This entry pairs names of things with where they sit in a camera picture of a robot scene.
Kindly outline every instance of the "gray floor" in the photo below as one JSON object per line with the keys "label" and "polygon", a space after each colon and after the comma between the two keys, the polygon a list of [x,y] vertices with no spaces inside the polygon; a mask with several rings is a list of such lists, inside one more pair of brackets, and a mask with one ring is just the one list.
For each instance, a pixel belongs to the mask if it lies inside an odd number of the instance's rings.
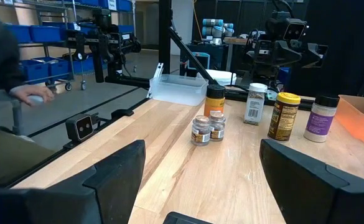
{"label": "gray floor", "polygon": [[[126,67],[132,73],[132,76],[151,78],[158,63],[158,52],[143,50],[139,54],[128,54],[127,61]],[[136,73],[133,73],[134,65],[137,66]],[[171,56],[171,71],[178,68],[179,56]],[[87,83],[85,91],[80,90],[79,87],[82,77],[76,76],[73,82],[73,90],[67,92],[64,90],[63,85],[58,86],[57,95],[53,102],[36,107],[23,105],[22,110],[26,133],[36,132],[135,88],[134,86],[111,83],[96,83],[93,74],[87,75],[85,78]],[[99,112],[102,118],[110,119],[112,111],[129,108],[144,99],[146,95],[147,91],[139,88],[88,113]],[[0,101],[0,126],[11,128],[12,124],[11,104]],[[41,146],[54,151],[60,150],[64,144],[69,142],[64,123],[33,137],[33,140]]]}

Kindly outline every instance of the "spice jar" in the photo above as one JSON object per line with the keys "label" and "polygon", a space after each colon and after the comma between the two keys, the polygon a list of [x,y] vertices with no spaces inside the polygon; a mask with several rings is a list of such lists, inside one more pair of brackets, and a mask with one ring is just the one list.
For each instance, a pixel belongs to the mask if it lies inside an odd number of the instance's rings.
{"label": "spice jar", "polygon": [[314,142],[325,142],[337,112],[339,96],[316,97],[307,121],[304,137]]}
{"label": "spice jar", "polygon": [[209,117],[211,112],[223,113],[223,107],[225,105],[225,92],[226,88],[221,85],[209,85],[207,87],[204,116]]}
{"label": "spice jar", "polygon": [[261,83],[251,83],[246,99],[244,123],[259,125],[262,118],[264,97],[268,87]]}
{"label": "spice jar", "polygon": [[286,142],[294,127],[301,98],[292,93],[279,93],[274,104],[268,136],[277,141]]}
{"label": "spice jar", "polygon": [[192,126],[192,143],[196,146],[206,146],[209,143],[211,134],[209,118],[196,116]]}
{"label": "spice jar", "polygon": [[225,115],[221,112],[212,112],[209,117],[211,126],[211,141],[222,141],[225,133]]}

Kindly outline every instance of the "orange container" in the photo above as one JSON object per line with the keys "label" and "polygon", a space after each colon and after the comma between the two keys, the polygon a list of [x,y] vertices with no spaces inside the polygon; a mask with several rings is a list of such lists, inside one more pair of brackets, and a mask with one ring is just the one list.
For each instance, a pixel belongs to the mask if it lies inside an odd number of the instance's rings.
{"label": "orange container", "polygon": [[350,134],[364,141],[364,97],[339,95],[335,118]]}

